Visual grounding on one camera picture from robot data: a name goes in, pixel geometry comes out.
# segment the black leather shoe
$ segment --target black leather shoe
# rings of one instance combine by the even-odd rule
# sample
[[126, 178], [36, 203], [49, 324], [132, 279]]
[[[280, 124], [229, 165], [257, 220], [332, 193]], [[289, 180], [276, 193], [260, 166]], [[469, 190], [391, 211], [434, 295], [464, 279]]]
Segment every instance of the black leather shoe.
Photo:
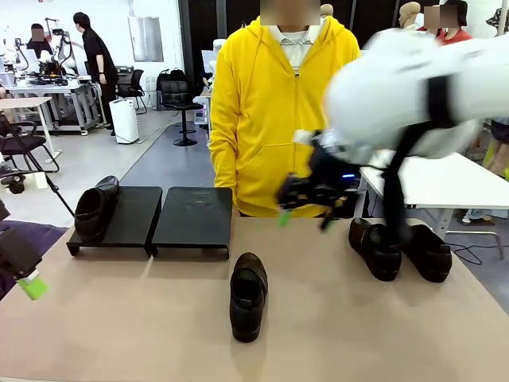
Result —
[[74, 227], [83, 242], [99, 242], [119, 199], [120, 187], [116, 177], [105, 177], [93, 189], [81, 196], [76, 207]]
[[387, 227], [371, 224], [365, 219], [354, 219], [350, 223], [348, 241], [361, 255], [370, 272], [381, 281], [392, 281], [401, 267], [401, 251], [398, 246], [386, 242]]
[[410, 227], [412, 240], [402, 250], [421, 276], [432, 283], [443, 283], [451, 267], [451, 247], [423, 224]]
[[258, 338], [269, 284], [260, 259], [248, 252], [237, 260], [230, 281], [230, 322], [233, 337], [240, 342]]

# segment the backpack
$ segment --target backpack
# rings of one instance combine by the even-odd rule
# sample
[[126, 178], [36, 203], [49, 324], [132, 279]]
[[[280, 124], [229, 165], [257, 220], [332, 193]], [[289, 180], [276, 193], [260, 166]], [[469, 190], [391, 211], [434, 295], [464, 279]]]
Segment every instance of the backpack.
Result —
[[156, 90], [161, 91], [162, 86], [161, 83], [163, 81], [184, 81], [188, 82], [188, 79], [186, 78], [184, 72], [182, 72], [180, 69], [175, 68], [170, 73], [168, 73], [169, 69], [163, 70], [161, 73], [159, 73], [159, 76], [157, 76], [157, 87]]

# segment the black platform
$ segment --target black platform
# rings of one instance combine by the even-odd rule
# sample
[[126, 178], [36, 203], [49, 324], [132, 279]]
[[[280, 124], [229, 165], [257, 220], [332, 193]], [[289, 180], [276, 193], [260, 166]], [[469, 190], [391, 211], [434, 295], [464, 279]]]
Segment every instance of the black platform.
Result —
[[103, 241], [84, 243], [76, 232], [67, 242], [71, 255], [81, 247], [144, 248], [150, 257], [151, 242], [161, 215], [161, 187], [120, 187], [120, 197]]
[[172, 187], [168, 191], [152, 252], [157, 248], [225, 249], [229, 258], [231, 209], [230, 189]]

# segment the yellow hoodie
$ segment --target yellow hoodie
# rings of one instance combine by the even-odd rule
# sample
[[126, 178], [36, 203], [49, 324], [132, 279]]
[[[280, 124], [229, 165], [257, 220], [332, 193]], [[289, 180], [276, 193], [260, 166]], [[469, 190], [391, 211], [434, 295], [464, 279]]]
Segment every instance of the yellow hoodie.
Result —
[[[325, 128], [324, 90], [359, 55], [356, 38], [332, 17], [298, 73], [259, 18], [227, 39], [217, 60], [210, 151], [216, 187], [233, 190], [240, 212], [276, 216], [275, 195], [288, 173], [309, 175], [311, 148], [293, 143], [293, 133]], [[309, 205], [294, 215], [322, 212]]]

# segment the shorts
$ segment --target shorts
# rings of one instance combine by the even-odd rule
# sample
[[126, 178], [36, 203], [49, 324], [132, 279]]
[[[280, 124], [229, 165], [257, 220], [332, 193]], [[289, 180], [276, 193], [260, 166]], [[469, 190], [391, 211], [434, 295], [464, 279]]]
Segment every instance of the shorts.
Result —
[[493, 138], [501, 143], [509, 145], [509, 126], [502, 123], [492, 121]]

